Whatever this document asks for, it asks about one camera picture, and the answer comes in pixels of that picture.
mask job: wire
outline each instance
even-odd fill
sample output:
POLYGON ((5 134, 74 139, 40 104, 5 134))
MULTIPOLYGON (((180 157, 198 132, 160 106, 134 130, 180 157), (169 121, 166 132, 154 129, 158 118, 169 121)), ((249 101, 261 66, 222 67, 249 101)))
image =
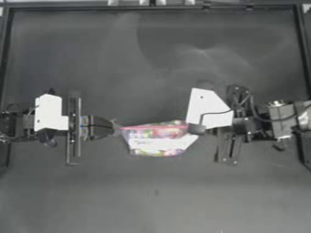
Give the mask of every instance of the wire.
POLYGON ((253 95, 251 95, 251 98, 249 98, 249 108, 251 108, 251 113, 253 114, 255 118, 263 122, 280 122, 280 121, 285 121, 285 120, 291 120, 292 118, 296 118, 299 117, 301 114, 304 114, 304 112, 307 111, 307 109, 311 107, 311 104, 308 106, 304 107, 304 111, 303 113, 300 114, 292 114, 284 118, 280 118, 280 119, 264 119, 259 116, 257 114, 257 111, 256 111, 256 108, 255 108, 255 105, 253 105, 253 95))
POLYGON ((34 109, 36 109, 37 107, 38 107, 38 106, 34 106, 34 107, 29 108, 28 114, 26 114, 26 116, 25 116, 25 118, 24 118, 24 121, 25 121, 25 122, 26 122, 26 120, 28 120, 28 118, 29 118, 32 112, 34 111, 34 109))
POLYGON ((17 139, 17 137, 10 137, 9 135, 6 135, 4 132, 0 131, 0 141, 1 139, 13 140, 13 139, 17 139))
MULTIPOLYGON (((248 95, 244 97, 244 99, 237 103, 237 106, 241 107, 241 105, 245 104, 245 102, 248 101, 248 99, 251 98, 252 94, 251 92, 248 92, 248 95)), ((202 118, 205 115, 218 115, 218 114, 224 114, 224 113, 229 113, 232 111, 237 110, 237 107, 232 108, 232 109, 228 109, 226 111, 222 111, 222 112, 210 112, 210 113, 202 113, 200 115, 200 119, 198 119, 198 125, 201 125, 202 123, 202 118)))
POLYGON ((85 126, 85 127, 102 127, 102 128, 105 128, 105 129, 112 129, 112 127, 100 126, 100 125, 88 125, 88 126, 85 126))
POLYGON ((20 106, 18 106, 18 104, 9 104, 9 105, 6 106, 6 111, 9 111, 9 109, 10 109, 13 106, 18 109, 17 111, 20 112, 20 106))

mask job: snack bag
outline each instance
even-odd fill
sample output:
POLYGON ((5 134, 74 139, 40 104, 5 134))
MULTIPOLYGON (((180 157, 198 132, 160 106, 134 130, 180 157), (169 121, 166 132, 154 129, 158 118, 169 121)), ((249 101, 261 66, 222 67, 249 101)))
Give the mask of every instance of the snack bag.
POLYGON ((188 126, 181 120, 120 127, 130 155, 146 157, 180 155, 197 139, 196 135, 186 133, 186 129, 188 126))

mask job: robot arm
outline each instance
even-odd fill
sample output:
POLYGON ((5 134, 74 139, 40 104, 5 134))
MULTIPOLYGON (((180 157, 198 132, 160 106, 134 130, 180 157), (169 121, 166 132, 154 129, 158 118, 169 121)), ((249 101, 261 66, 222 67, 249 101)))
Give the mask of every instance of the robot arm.
POLYGON ((34 100, 34 107, 24 111, 0 113, 0 143, 38 141, 54 147, 54 136, 66 137, 65 163, 76 165, 81 157, 81 141, 108 137, 114 132, 113 123, 97 116, 81 115, 81 97, 68 95, 66 107, 60 96, 44 94, 34 100))
MULTIPOLYGON (((188 111, 201 102, 196 99, 192 101, 190 96, 188 111)), ((229 86, 226 90, 226 103, 229 111, 208 112, 209 106, 214 103, 209 98, 205 105, 205 115, 224 116, 232 113, 229 124, 216 127, 217 134, 217 153, 216 161, 229 165, 236 165, 237 156, 243 142, 249 143, 252 140, 276 141, 275 148, 284 150, 287 139, 297 136, 297 148, 300 158, 308 168, 311 168, 311 101, 284 102, 273 101, 260 108, 253 104, 253 95, 243 86, 229 86)), ((196 118, 201 118, 201 112, 196 113, 196 118)), ((198 121, 194 126, 190 125, 193 134, 201 135, 209 122, 198 121)))

